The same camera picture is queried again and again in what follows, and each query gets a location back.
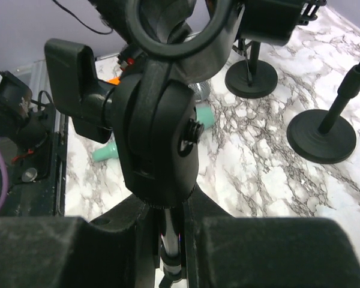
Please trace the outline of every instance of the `screw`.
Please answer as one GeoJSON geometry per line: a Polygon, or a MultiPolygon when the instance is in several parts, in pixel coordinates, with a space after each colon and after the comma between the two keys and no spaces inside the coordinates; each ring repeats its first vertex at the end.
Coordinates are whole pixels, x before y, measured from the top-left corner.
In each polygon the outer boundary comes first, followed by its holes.
{"type": "Polygon", "coordinates": [[[28,168],[22,175],[22,181],[25,183],[32,182],[37,178],[37,170],[35,168],[28,168]]]}
{"type": "Polygon", "coordinates": [[[198,144],[200,137],[204,132],[204,124],[190,119],[185,129],[184,140],[193,144],[198,144]]]}

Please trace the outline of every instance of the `black knob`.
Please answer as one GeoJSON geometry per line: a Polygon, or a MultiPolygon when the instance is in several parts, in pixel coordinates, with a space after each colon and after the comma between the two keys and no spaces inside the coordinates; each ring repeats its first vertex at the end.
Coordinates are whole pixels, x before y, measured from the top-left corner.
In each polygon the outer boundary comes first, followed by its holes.
{"type": "Polygon", "coordinates": [[[190,119],[185,129],[184,140],[193,144],[198,144],[200,137],[204,132],[204,124],[190,119]]]}

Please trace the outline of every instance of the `gray wall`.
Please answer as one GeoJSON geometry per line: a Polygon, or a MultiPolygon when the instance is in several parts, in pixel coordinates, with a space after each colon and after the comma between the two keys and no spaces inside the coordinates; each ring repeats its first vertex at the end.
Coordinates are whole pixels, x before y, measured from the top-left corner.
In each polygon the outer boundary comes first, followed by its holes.
{"type": "MultiPolygon", "coordinates": [[[[86,0],[59,0],[83,22],[108,31],[98,12],[86,0]]],[[[194,31],[209,21],[204,0],[198,0],[188,21],[194,31]]],[[[51,0],[0,0],[0,70],[10,70],[44,58],[43,47],[50,38],[87,44],[95,56],[119,52],[124,41],[117,33],[97,35],[57,7],[51,0]]]]}
{"type": "Polygon", "coordinates": [[[328,4],[360,28],[360,0],[328,0],[328,4]]]}

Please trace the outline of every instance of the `black stand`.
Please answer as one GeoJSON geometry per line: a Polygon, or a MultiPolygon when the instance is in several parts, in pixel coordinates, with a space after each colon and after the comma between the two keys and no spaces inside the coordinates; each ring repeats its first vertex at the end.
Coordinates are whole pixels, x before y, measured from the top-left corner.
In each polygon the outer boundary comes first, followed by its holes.
{"type": "Polygon", "coordinates": [[[262,98],[272,93],[277,86],[277,73],[274,67],[259,60],[261,43],[251,42],[251,56],[248,60],[244,39],[239,39],[235,49],[245,60],[232,65],[226,75],[226,86],[230,92],[246,99],[262,98]]]}
{"type": "MultiPolygon", "coordinates": [[[[230,1],[219,3],[226,5],[228,10],[237,9],[230,1]]],[[[56,107],[73,117],[75,130],[81,136],[104,143],[109,140],[110,129],[113,129],[124,183],[134,195],[92,224],[75,219],[75,224],[72,220],[70,223],[54,220],[57,226],[53,230],[48,223],[40,224],[39,220],[34,220],[38,230],[32,226],[26,229],[20,226],[27,233],[35,231],[37,235],[45,235],[45,238],[31,239],[20,236],[19,239],[25,241],[25,251],[29,251],[29,247],[40,247],[43,253],[37,253],[37,256],[49,259],[52,267],[59,269],[55,272],[41,265],[51,279],[41,275],[39,270],[31,270],[37,275],[31,277],[23,272],[30,271],[27,267],[16,269],[6,265],[10,272],[1,273],[0,284],[8,279],[8,275],[18,283],[24,283],[18,274],[13,274],[15,271],[31,279],[34,287],[46,287],[44,283],[34,282],[34,279],[46,279],[48,283],[55,281],[56,287],[113,285],[152,288],[161,259],[165,277],[160,288],[170,288],[181,279],[187,279],[189,288],[314,287],[317,283],[323,287],[360,287],[357,259],[351,253],[345,234],[339,232],[340,228],[333,222],[325,223],[321,219],[235,219],[202,193],[196,180],[199,171],[197,143],[203,125],[196,122],[194,94],[186,81],[202,75],[199,74],[201,71],[194,71],[193,60],[196,58],[187,54],[196,55],[208,43],[227,43],[228,38],[224,36],[232,29],[222,29],[220,35],[206,37],[195,46],[194,43],[192,46],[183,43],[186,45],[181,51],[167,46],[156,51],[154,45],[150,46],[151,42],[144,44],[146,36],[142,34],[141,22],[133,23],[140,17],[135,8],[129,6],[127,9],[130,31],[135,33],[136,42],[142,41],[143,50],[153,48],[152,54],[158,54],[160,60],[149,56],[142,73],[122,76],[117,86],[95,77],[94,56],[88,46],[52,39],[45,47],[56,107]],[[177,61],[184,61],[184,75],[173,81],[170,76],[177,74],[172,73],[177,61]],[[50,239],[57,241],[56,245],[52,245],[50,239]],[[40,244],[36,246],[30,240],[40,244]],[[303,253],[290,253],[291,247],[303,253]]],[[[234,23],[228,17],[215,19],[211,21],[212,28],[215,25],[223,27],[224,23],[219,23],[221,20],[234,23]]],[[[258,64],[259,44],[255,46],[252,55],[256,57],[251,58],[258,64]]],[[[220,69],[210,61],[208,51],[222,51],[222,55],[226,55],[230,48],[231,43],[224,51],[220,46],[208,46],[202,53],[205,71],[212,73],[220,69]]],[[[254,63],[250,62],[247,61],[248,70],[254,63]]],[[[256,69],[258,73],[255,75],[261,76],[259,68],[255,65],[255,69],[251,68],[247,74],[251,85],[259,83],[252,78],[256,69]]],[[[11,231],[18,226],[11,223],[11,231]]],[[[3,223],[0,227],[3,231],[9,230],[3,223]]],[[[0,235],[8,240],[3,232],[0,235]]],[[[14,247],[2,238],[0,244],[14,247]]],[[[35,263],[42,262],[23,253],[24,249],[19,249],[18,245],[14,251],[25,259],[32,259],[16,263],[35,266],[35,263]]],[[[0,258],[0,263],[12,262],[0,258]]]]}
{"type": "Polygon", "coordinates": [[[340,114],[349,100],[360,92],[360,63],[347,73],[337,92],[338,96],[329,111],[305,111],[294,117],[288,126],[289,144],[309,161],[339,163],[356,148],[356,133],[340,114]]]}

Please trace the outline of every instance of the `marble surface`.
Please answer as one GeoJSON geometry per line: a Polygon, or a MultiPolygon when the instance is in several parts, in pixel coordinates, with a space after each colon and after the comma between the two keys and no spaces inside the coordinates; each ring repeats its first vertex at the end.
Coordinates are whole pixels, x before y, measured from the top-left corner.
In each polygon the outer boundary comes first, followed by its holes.
{"type": "MultiPolygon", "coordinates": [[[[285,47],[262,45],[260,58],[278,73],[276,90],[261,100],[231,94],[224,76],[240,57],[232,52],[212,78],[209,103],[216,124],[199,145],[198,183],[236,217],[327,217],[347,232],[360,260],[360,94],[343,116],[357,133],[352,156],[336,165],[304,160],[290,148],[286,128],[307,109],[328,109],[347,71],[360,60],[360,31],[329,9],[298,27],[285,47]]],[[[96,63],[98,76],[120,73],[115,58],[96,63]]],[[[68,137],[66,215],[91,220],[130,195],[118,160],[94,163],[101,144],[68,137]]]]}

